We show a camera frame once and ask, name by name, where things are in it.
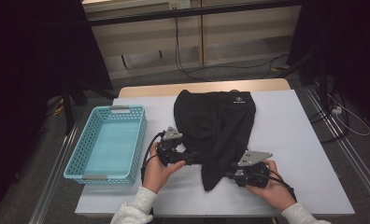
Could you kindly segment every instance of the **hand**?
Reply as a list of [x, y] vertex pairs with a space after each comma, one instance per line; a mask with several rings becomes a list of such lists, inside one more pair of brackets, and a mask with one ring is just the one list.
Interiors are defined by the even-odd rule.
[[[274, 161], [265, 160], [264, 163], [269, 167], [271, 171], [278, 174], [278, 168], [276, 167], [276, 163]], [[278, 176], [275, 175], [273, 172], [270, 172], [270, 176], [278, 178]], [[269, 180], [266, 188], [264, 189], [260, 189], [250, 185], [246, 185], [246, 188], [250, 192], [263, 198], [267, 203], [274, 206], [281, 212], [296, 203], [295, 199], [291, 196], [288, 190], [282, 184], [274, 180]]]
[[[149, 150], [150, 157], [157, 155], [156, 147], [159, 143], [153, 143]], [[158, 193], [159, 190], [167, 182], [168, 177], [175, 171], [179, 170], [185, 165], [185, 161], [179, 161], [169, 167], [165, 167], [159, 160], [158, 156], [153, 157], [149, 160], [147, 168], [145, 169], [145, 177], [143, 187], [150, 189], [154, 193]]]

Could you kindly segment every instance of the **person's left hand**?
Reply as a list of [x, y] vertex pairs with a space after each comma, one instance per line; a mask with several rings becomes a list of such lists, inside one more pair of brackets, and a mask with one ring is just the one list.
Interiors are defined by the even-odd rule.
[[155, 156], [157, 155], [156, 147], [158, 145], [159, 143], [157, 142], [153, 143], [149, 150], [149, 155], [154, 157], [150, 159], [147, 164], [147, 168], [145, 169], [144, 183], [142, 185], [144, 188], [150, 189], [154, 193], [159, 192], [171, 174], [185, 165], [185, 161], [178, 161], [169, 167], [165, 167], [160, 162], [159, 157]]

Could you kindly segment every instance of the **folded black garment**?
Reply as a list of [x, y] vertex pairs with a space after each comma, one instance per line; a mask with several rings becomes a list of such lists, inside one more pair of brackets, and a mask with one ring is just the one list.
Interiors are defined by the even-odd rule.
[[187, 153], [202, 164], [206, 191], [214, 189], [225, 172], [234, 172], [249, 143], [255, 118], [249, 91], [190, 93], [182, 91], [174, 103], [174, 119], [183, 134]]

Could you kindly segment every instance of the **basket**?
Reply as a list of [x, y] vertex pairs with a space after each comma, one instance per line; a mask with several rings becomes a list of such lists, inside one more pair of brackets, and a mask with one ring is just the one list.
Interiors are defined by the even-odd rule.
[[146, 128], [143, 105], [94, 108], [64, 177], [79, 184], [133, 185]]

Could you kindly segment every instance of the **garment sleeve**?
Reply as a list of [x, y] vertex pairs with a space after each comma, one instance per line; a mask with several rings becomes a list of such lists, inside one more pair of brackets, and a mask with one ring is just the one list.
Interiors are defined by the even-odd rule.
[[301, 203], [295, 203], [284, 210], [281, 215], [287, 218], [290, 224], [329, 224], [324, 220], [316, 220]]
[[157, 194], [145, 189], [138, 188], [132, 203], [123, 203], [111, 220], [111, 224], [144, 224], [153, 220], [149, 214]]

